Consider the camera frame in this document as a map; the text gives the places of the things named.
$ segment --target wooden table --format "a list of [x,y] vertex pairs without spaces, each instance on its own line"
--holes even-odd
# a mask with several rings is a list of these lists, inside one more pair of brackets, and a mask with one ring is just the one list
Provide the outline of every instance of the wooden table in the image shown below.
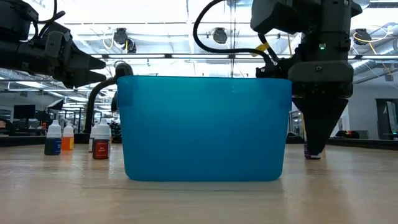
[[0,148],[0,223],[397,223],[398,152],[328,146],[305,161],[287,146],[274,182],[136,182],[121,146],[94,161],[86,145]]

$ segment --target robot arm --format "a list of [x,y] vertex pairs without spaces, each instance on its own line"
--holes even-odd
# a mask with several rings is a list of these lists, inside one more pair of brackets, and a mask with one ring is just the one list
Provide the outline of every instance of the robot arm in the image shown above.
[[353,94],[352,66],[348,63],[351,18],[362,13],[352,0],[254,0],[251,28],[259,34],[278,29],[304,36],[293,57],[278,59],[268,49],[274,63],[264,52],[253,49],[211,49],[197,37],[197,27],[214,0],[199,15],[193,31],[197,44],[213,53],[256,53],[266,66],[256,69],[258,78],[284,78],[292,81],[293,102],[303,113],[307,133],[307,159],[318,159],[330,134]]
[[[26,2],[0,0],[0,67],[49,75],[67,88],[104,81],[104,75],[90,70],[102,69],[106,64],[79,50],[70,30],[55,22],[64,14],[56,13],[55,4],[54,17],[38,21],[38,13]],[[35,35],[25,41],[31,22]],[[45,24],[40,33],[38,23]]]

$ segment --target yellow bottle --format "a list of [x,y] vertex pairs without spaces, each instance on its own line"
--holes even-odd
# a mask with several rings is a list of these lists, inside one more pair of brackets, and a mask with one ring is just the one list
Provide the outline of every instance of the yellow bottle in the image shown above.
[[75,135],[73,133],[73,127],[69,123],[63,130],[62,134],[62,151],[71,151],[75,147]]

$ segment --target desk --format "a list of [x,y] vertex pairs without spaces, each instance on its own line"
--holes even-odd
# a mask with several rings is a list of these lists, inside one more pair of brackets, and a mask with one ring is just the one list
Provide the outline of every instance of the desk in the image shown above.
[[306,161],[289,145],[274,182],[136,182],[123,152],[94,161],[87,145],[44,156],[43,146],[0,150],[1,223],[385,224],[398,218],[398,153],[327,146]]

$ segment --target black cable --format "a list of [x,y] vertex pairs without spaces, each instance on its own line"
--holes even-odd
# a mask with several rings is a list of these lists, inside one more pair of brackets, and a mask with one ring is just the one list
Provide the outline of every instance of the black cable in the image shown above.
[[88,102],[87,102],[86,123],[85,123],[85,128],[83,130],[84,133],[91,133],[91,125],[93,123],[93,115],[94,115],[94,102],[95,102],[95,98],[97,97],[97,94],[103,88],[108,87],[113,84],[116,84],[116,78],[114,78],[114,77],[109,78],[103,82],[100,82],[98,85],[96,85],[92,89],[90,96],[88,97]]
[[33,35],[32,39],[37,38],[38,34],[39,34],[39,27],[37,25],[37,22],[32,22],[33,23],[33,27],[35,27],[35,34]]
[[53,10],[53,13],[52,13],[52,18],[51,19],[47,19],[45,21],[38,21],[38,23],[39,24],[46,24],[46,23],[50,22],[51,20],[54,19],[55,15],[57,15],[57,11],[58,11],[58,1],[54,0],[54,10]]
[[39,38],[41,38],[45,31],[50,27],[50,25],[55,22],[57,19],[61,18],[62,16],[64,16],[66,14],[65,11],[60,11],[58,12],[58,1],[54,0],[54,10],[53,10],[53,14],[52,14],[52,18],[51,19],[47,19],[45,21],[38,21],[38,24],[44,24],[43,28],[40,30],[40,33],[38,35]]
[[269,56],[262,52],[261,50],[256,50],[256,49],[214,49],[211,47],[206,46],[205,44],[203,44],[198,36],[198,27],[199,24],[201,22],[201,20],[203,19],[203,16],[209,11],[209,9],[211,9],[214,5],[216,5],[219,2],[222,2],[225,0],[213,0],[212,2],[210,2],[200,13],[198,18],[196,19],[194,25],[193,25],[193,38],[195,39],[195,42],[197,43],[197,45],[199,47],[201,47],[203,50],[206,50],[207,52],[211,52],[211,53],[218,53],[218,54],[233,54],[233,53],[253,53],[253,54],[258,54],[261,55],[264,58],[264,61],[266,63],[269,63],[271,65],[273,65],[271,59],[269,58]]
[[[265,36],[264,34],[258,33],[258,36],[259,36],[259,38],[260,38],[261,43],[263,43],[263,44],[268,43],[268,41],[267,41],[267,39],[266,39],[266,36]],[[279,61],[278,56],[275,54],[275,52],[274,52],[274,50],[272,49],[271,46],[268,46],[267,51],[268,51],[269,55],[271,56],[271,58],[272,58],[274,61],[276,61],[276,62]]]

